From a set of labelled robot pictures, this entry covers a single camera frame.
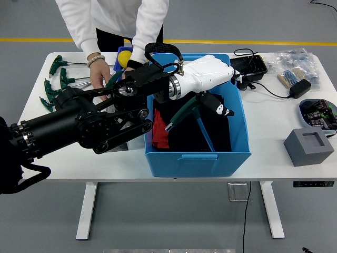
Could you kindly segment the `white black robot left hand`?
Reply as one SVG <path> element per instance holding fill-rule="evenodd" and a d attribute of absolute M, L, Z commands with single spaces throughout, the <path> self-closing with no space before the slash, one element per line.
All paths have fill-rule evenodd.
<path fill-rule="evenodd" d="M 239 71 L 213 55 L 205 55 L 189 62 L 183 69 L 183 75 L 174 75 L 179 83 L 176 88 L 177 99 L 184 97 L 189 92 L 194 92 L 197 94 L 197 101 L 212 112 L 223 116 L 234 115 L 234 112 L 226 108 L 224 103 L 219 101 L 209 90 L 228 81 L 233 85 L 242 83 Z"/>

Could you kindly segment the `person's right hand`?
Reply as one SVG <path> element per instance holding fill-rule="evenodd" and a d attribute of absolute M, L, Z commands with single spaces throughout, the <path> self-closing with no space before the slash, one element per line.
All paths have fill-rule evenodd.
<path fill-rule="evenodd" d="M 97 59 L 90 65 L 90 83 L 94 89 L 102 89 L 103 81 L 110 80 L 110 67 L 103 59 Z"/>

